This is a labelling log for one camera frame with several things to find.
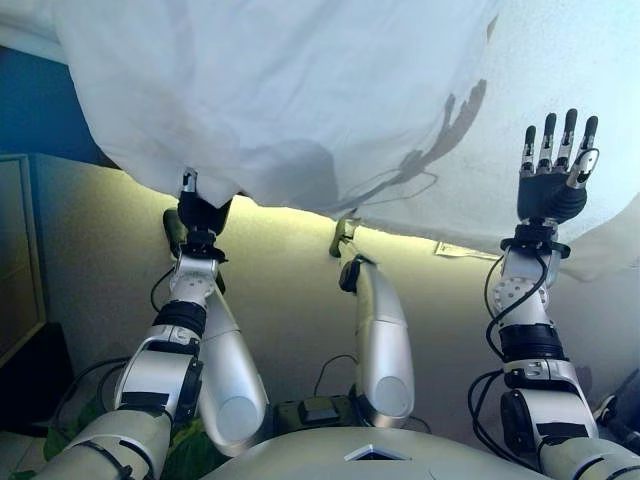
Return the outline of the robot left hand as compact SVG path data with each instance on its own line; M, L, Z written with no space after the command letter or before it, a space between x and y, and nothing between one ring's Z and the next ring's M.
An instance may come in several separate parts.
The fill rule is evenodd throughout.
M220 207L201 198L197 191L197 172L187 168L182 177L178 216L188 230L208 230L216 235L225 228L232 201Z

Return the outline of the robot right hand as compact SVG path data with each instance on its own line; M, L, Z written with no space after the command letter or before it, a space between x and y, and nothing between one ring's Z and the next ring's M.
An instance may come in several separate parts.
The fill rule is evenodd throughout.
M528 126L524 134L517 196L517 215L523 222L561 224L579 215L587 203L586 184L599 159L599 150L594 147L599 119L587 119L573 152L577 111L568 110L557 156L553 157L556 121L555 113L546 116L539 149L535 148L536 127Z

